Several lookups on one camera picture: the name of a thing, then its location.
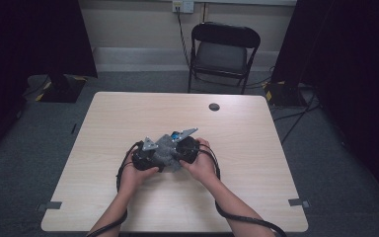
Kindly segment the grey tape strip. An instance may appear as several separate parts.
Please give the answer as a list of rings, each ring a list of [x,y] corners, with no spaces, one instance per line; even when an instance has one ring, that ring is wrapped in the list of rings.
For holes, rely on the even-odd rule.
[[[46,211],[48,209],[60,209],[62,201],[48,201],[46,203],[41,203],[37,207],[37,211]]]
[[[311,203],[308,200],[301,198],[292,198],[288,202],[290,206],[302,206],[304,208],[311,206]]]

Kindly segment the black folding chair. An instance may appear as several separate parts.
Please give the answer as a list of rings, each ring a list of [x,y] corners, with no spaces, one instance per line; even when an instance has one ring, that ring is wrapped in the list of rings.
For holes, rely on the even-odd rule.
[[[188,92],[198,73],[238,79],[241,94],[250,76],[261,37],[251,28],[203,22],[191,30]]]

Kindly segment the black curtain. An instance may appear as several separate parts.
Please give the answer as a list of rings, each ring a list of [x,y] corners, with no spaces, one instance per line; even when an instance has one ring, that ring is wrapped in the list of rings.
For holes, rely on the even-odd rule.
[[[0,138],[32,75],[95,77],[79,0],[0,0]]]
[[[272,79],[316,87],[379,183],[379,0],[296,0]]]

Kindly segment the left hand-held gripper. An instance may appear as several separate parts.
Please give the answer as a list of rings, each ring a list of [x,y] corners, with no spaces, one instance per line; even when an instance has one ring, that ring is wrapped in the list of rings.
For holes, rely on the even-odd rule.
[[[139,171],[145,171],[153,167],[158,167],[158,162],[153,158],[157,148],[158,145],[149,137],[146,137],[144,140],[140,141],[138,143],[138,148],[132,154],[132,162],[134,167]]]

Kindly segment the person's right hand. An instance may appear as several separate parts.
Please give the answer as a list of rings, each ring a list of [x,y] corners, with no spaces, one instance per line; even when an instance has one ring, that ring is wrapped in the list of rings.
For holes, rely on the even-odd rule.
[[[199,151],[195,160],[188,163],[181,160],[181,165],[187,169],[192,177],[202,183],[206,188],[215,184],[218,178],[215,173],[215,164],[212,158],[212,153],[209,151],[209,142],[198,138]]]

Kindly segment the black stand base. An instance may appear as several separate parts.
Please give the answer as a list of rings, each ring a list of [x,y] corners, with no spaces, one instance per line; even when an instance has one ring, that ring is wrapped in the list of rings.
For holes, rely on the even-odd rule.
[[[306,102],[298,87],[287,86],[284,81],[263,85],[267,101],[278,107],[305,107]]]
[[[75,103],[87,80],[82,77],[50,74],[50,82],[37,96],[38,102],[46,103]]]

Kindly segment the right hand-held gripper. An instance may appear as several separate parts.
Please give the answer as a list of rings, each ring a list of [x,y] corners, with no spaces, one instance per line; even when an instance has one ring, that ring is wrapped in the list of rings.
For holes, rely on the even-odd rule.
[[[199,142],[195,140],[191,135],[197,131],[197,128],[190,128],[182,131],[179,138],[173,139],[174,148],[178,152],[178,160],[184,160],[187,163],[192,164],[199,151]]]

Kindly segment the white wall socket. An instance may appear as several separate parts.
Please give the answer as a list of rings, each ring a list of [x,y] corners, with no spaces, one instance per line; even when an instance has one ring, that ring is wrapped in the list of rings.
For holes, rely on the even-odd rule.
[[[192,0],[174,0],[172,2],[174,13],[192,14],[194,12],[194,2]]]

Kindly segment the person's left hand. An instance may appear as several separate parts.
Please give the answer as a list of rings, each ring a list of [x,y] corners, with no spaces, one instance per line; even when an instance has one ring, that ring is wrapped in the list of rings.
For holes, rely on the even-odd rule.
[[[131,156],[125,159],[125,163],[121,166],[122,173],[120,175],[119,189],[120,194],[134,194],[146,179],[153,176],[159,171],[158,167],[148,170],[137,170],[132,162]]]

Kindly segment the grey cloth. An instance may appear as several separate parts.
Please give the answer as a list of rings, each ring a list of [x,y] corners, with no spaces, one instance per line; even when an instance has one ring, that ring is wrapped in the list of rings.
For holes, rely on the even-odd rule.
[[[177,151],[178,142],[170,135],[164,134],[160,137],[156,144],[153,159],[160,165],[159,172],[174,173],[179,171],[182,166],[179,162],[180,153]]]

